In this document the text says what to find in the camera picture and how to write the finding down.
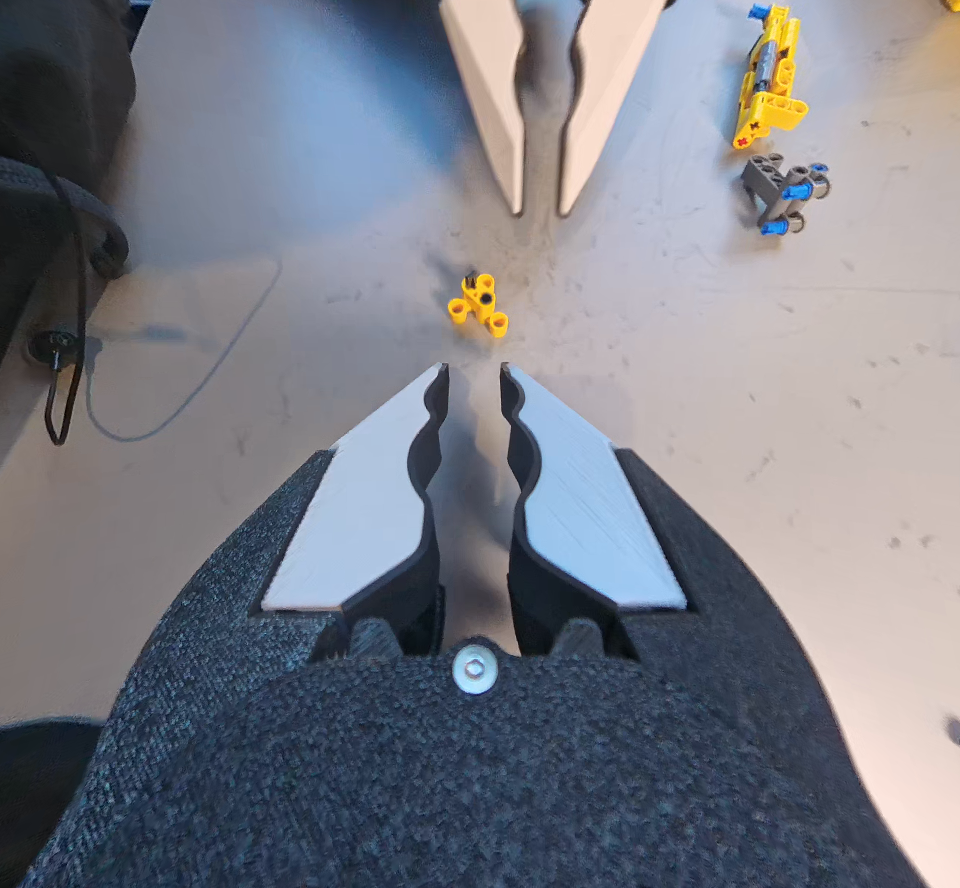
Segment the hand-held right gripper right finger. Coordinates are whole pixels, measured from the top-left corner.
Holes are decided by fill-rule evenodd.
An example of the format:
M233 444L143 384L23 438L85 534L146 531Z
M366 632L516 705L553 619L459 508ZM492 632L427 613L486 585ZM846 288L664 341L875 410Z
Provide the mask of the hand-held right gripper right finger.
M500 368L518 487L508 582L531 615L630 615L689 599L617 446L517 365Z

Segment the person's torso black hoodie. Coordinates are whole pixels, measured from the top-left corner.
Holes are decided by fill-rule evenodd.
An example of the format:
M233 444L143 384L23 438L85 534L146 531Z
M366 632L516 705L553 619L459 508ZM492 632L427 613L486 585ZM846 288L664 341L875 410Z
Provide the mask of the person's torso black hoodie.
M86 364L90 274L123 277L129 244L100 190L136 98L130 0L1 0L2 354L48 264L75 265L76 328L30 357L52 374L44 424L67 439Z

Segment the small grey connector blue pins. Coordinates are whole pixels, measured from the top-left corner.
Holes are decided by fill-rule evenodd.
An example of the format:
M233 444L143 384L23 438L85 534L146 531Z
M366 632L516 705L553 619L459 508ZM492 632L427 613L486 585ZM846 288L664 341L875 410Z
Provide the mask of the small grey connector blue pins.
M832 191L829 171L829 166L822 162L791 167L784 176L779 198L792 204L828 197Z

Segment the grey angled beam assembly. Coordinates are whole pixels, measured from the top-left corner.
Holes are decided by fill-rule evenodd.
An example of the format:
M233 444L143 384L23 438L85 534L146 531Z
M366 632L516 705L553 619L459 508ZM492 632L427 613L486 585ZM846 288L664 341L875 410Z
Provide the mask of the grey angled beam assembly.
M740 176L741 184L754 203L762 206L757 219L760 233L768 237L784 237L798 234L806 226L803 213L808 201L788 203L781 200L780 193L784 184L787 166L784 157L777 153L756 154L745 164Z

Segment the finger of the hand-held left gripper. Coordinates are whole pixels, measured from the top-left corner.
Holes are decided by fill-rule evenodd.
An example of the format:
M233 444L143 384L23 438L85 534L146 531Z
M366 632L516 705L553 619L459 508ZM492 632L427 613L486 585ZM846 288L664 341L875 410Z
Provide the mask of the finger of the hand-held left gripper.
M558 215L594 172L668 0L582 0L570 46L573 98L560 138Z
M517 90L524 45L517 0L440 0L474 123L510 214L523 209L525 126Z

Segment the yellow multi-ring connector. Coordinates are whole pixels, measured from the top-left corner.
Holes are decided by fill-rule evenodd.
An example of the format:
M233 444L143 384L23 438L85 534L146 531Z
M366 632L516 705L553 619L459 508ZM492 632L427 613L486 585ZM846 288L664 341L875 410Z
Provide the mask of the yellow multi-ring connector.
M469 318L474 318L496 339L502 338L509 328L509 318L506 314L497 311L494 307L494 310L484 317L483 314L475 313L470 306L465 304L462 295L450 299L447 304L447 313L451 322L456 326L462 326Z

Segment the yellow beam assembly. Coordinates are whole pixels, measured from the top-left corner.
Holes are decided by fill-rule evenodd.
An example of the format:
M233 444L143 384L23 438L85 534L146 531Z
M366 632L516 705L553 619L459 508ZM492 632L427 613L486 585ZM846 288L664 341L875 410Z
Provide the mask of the yellow beam assembly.
M762 32L750 50L739 92L731 142L739 152L767 138L774 128L795 129L809 112L805 102L793 97L800 19L790 16L789 6L777 4L753 4L748 18L758 20Z

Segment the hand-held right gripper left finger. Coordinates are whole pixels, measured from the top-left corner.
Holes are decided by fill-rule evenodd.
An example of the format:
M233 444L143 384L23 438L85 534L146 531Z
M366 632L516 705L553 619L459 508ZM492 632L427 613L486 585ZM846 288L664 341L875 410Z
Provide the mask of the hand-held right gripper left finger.
M439 549L427 488L449 397L449 365L436 363L334 443L263 612L420 615L432 603Z

